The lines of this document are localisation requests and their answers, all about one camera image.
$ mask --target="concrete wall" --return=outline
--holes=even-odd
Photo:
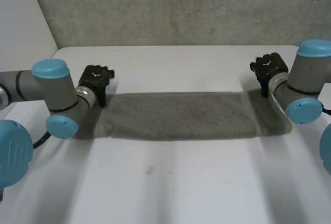
[[[38,1],[60,48],[331,39],[331,0]]]

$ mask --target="robotic arm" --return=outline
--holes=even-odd
[[[75,88],[67,64],[48,59],[31,70],[0,72],[0,110],[13,102],[44,100],[50,112],[47,131],[60,139],[76,134],[89,110],[98,101],[106,105],[106,86],[114,78],[107,67],[87,66]],[[0,121],[0,201],[3,189],[28,171],[33,143],[28,131],[11,120]]]
[[[325,83],[331,83],[331,41],[301,43],[291,73],[278,53],[258,57],[250,64],[261,85],[262,96],[270,92],[286,116],[296,124],[309,124],[327,112],[318,97]],[[320,142],[320,155],[331,174],[331,124]]]

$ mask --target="white table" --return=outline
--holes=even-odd
[[[249,63],[294,46],[81,47],[59,50],[74,83],[89,64],[115,69],[109,92],[241,91],[259,87]],[[320,96],[331,107],[331,86]],[[6,118],[37,140],[43,102],[17,104]],[[330,223],[331,176],[319,140],[331,123],[289,135],[220,141],[91,141],[51,137],[28,174],[5,189],[0,223]]]

